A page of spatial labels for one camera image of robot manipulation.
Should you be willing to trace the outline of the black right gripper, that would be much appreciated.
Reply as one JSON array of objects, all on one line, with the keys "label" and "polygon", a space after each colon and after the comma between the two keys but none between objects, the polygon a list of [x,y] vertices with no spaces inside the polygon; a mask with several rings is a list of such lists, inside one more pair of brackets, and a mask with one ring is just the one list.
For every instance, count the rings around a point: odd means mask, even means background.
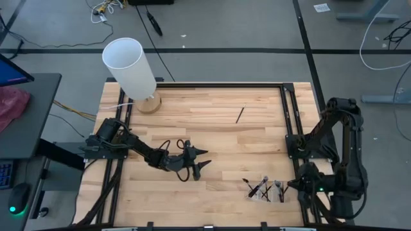
[{"label": "black right gripper", "polygon": [[300,166],[296,179],[287,182],[287,186],[298,193],[299,201],[311,201],[319,189],[325,174],[320,172],[314,162]]}]

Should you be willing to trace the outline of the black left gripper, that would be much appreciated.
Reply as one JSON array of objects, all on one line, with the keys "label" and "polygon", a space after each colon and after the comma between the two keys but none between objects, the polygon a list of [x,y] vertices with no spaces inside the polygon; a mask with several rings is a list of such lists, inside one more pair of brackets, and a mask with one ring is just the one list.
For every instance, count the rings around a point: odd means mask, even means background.
[{"label": "black left gripper", "polygon": [[[182,154],[174,156],[165,154],[163,159],[161,160],[159,167],[165,171],[176,172],[177,177],[181,182],[187,182],[189,180],[189,169],[191,168],[194,181],[200,180],[200,170],[206,165],[210,164],[211,160],[206,160],[204,162],[199,162],[196,164],[195,159],[198,155],[207,153],[207,150],[201,150],[194,147],[191,144],[190,140],[183,141],[182,139],[179,139],[176,142],[176,145],[179,149],[182,150]],[[182,177],[179,175],[179,171],[184,168],[188,173],[187,177],[185,179],[182,179]]]}]

